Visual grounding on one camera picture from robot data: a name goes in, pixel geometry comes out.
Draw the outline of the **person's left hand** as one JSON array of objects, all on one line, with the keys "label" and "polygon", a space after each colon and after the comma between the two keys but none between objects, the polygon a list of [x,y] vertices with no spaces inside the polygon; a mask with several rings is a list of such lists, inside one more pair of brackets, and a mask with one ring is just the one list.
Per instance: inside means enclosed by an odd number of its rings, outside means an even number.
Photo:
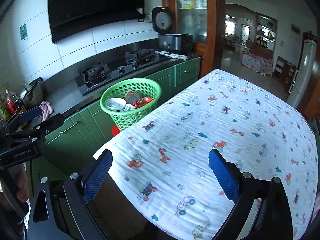
[{"label": "person's left hand", "polygon": [[16,168],[19,168],[18,174],[15,176],[15,180],[18,186],[17,190],[17,198],[22,202],[26,202],[29,199],[29,183],[28,183],[28,177],[27,173],[25,171],[25,166],[23,164],[20,164],[19,166],[16,166]]}]

